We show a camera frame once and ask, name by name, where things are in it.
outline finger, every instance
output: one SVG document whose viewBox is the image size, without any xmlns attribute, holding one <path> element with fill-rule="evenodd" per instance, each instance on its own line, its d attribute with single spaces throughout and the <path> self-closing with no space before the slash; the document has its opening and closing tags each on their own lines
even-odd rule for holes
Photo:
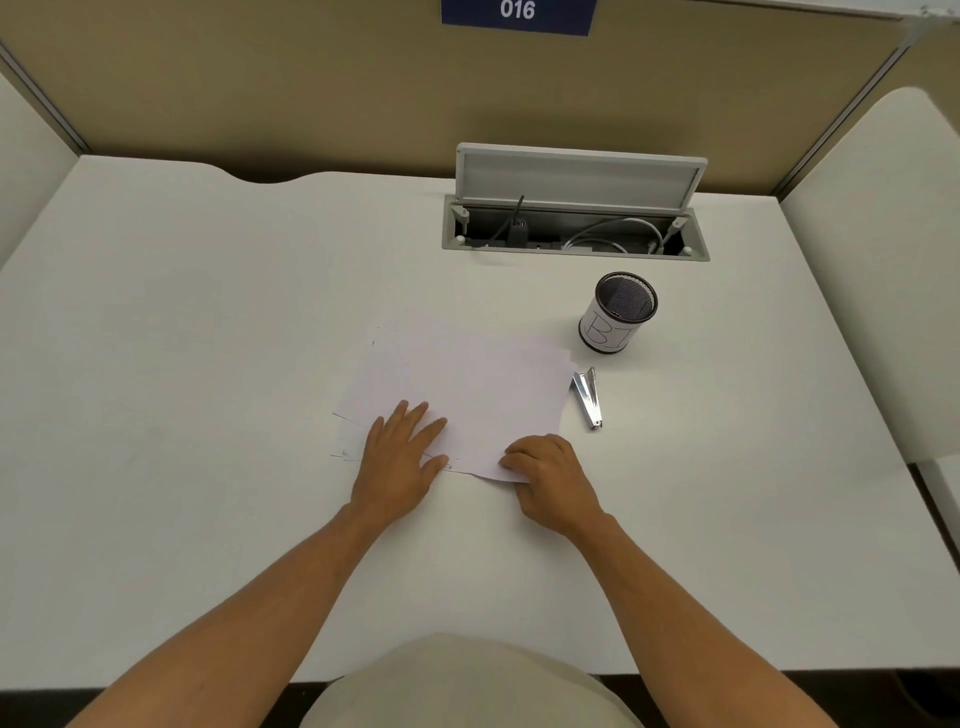
<svg viewBox="0 0 960 728">
<path fill-rule="evenodd" d="M 446 427 L 446 417 L 441 417 L 439 420 L 434 420 L 417 433 L 417 437 L 410 441 L 410 444 L 413 446 L 417 457 L 426 452 L 426 449 L 430 447 L 430 444 L 437 439 L 437 435 L 444 431 L 444 427 Z"/>
<path fill-rule="evenodd" d="M 407 413 L 407 404 L 409 403 L 410 402 L 407 400 L 400 400 L 400 404 L 396 406 L 394 414 L 392 414 L 390 419 L 387 420 L 386 424 L 383 425 L 384 432 L 386 432 L 388 435 L 393 433 L 393 431 L 396 429 L 396 423 L 402 420 L 403 416 Z"/>
<path fill-rule="evenodd" d="M 376 441 L 380 439 L 381 432 L 383 432 L 383 418 L 378 417 L 373 421 L 373 426 L 370 428 L 370 432 L 367 433 L 367 444 L 363 448 L 364 452 L 370 449 L 376 443 Z"/>
<path fill-rule="evenodd" d="M 500 458 L 500 465 L 514 473 L 526 475 L 531 480 L 537 474 L 537 465 L 539 461 L 536 458 L 524 452 L 511 452 Z"/>
<path fill-rule="evenodd" d="M 552 432 L 549 435 L 544 435 L 544 437 L 549 440 L 551 443 L 560 448 L 560 452 L 564 455 L 573 455 L 576 456 L 576 453 L 573 451 L 573 446 L 570 445 L 564 438 L 560 435 L 555 435 Z"/>
<path fill-rule="evenodd" d="M 407 412 L 406 416 L 400 421 L 400 424 L 396 426 L 396 433 L 404 440 L 409 440 L 417 428 L 417 424 L 423 419 L 423 415 L 429 406 L 425 401 L 422 401 Z"/>
<path fill-rule="evenodd" d="M 423 463 L 423 467 L 420 468 L 420 474 L 423 475 L 423 482 L 426 483 L 428 488 L 430 484 L 433 483 L 434 478 L 446 467 L 448 462 L 450 462 L 450 458 L 446 455 L 437 455 L 437 457 L 431 457 Z"/>
<path fill-rule="evenodd" d="M 550 455 L 556 455 L 560 452 L 560 448 L 557 447 L 556 443 L 547 440 L 542 435 L 529 435 L 511 443 L 504 452 L 508 455 L 513 452 L 523 452 L 542 460 Z"/>
</svg>

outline hand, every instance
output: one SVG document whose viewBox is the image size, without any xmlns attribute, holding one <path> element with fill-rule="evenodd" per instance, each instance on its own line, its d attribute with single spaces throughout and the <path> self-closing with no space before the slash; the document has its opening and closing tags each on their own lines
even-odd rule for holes
<svg viewBox="0 0 960 728">
<path fill-rule="evenodd" d="M 527 518 L 574 541 L 606 515 L 573 447 L 560 435 L 522 437 L 505 451 L 500 465 L 530 479 L 516 484 Z"/>
<path fill-rule="evenodd" d="M 380 531 L 420 504 L 449 460 L 446 455 L 438 455 L 420 467 L 423 452 L 446 426 L 446 418 L 441 417 L 411 439 L 427 406 L 423 402 L 407 412 L 404 400 L 387 422 L 376 418 L 367 435 L 350 506 Z"/>
</svg>

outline silver stapler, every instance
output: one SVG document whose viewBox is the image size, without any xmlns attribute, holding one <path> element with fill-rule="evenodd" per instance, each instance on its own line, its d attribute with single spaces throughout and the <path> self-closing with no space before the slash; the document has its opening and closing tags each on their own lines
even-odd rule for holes
<svg viewBox="0 0 960 728">
<path fill-rule="evenodd" d="M 580 404 L 584 407 L 590 429 L 603 426 L 603 416 L 600 414 L 600 398 L 597 397 L 597 373 L 593 367 L 587 369 L 586 374 L 575 372 L 573 387 L 580 396 Z"/>
</svg>

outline mesh pen holder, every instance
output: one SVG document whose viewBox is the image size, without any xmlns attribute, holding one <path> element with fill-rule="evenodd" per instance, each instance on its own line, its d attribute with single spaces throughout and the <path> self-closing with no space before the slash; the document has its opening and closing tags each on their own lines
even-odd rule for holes
<svg viewBox="0 0 960 728">
<path fill-rule="evenodd" d="M 607 273 L 580 319 L 580 338 L 600 353 L 623 351 L 641 324 L 657 313 L 657 293 L 633 273 Z"/>
</svg>

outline beige pants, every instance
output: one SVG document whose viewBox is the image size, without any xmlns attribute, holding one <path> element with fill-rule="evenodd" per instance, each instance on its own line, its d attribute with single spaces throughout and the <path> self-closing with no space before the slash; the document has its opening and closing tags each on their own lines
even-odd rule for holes
<svg viewBox="0 0 960 728">
<path fill-rule="evenodd" d="M 434 635 L 333 683 L 300 728 L 642 728 L 585 672 L 511 644 Z"/>
</svg>

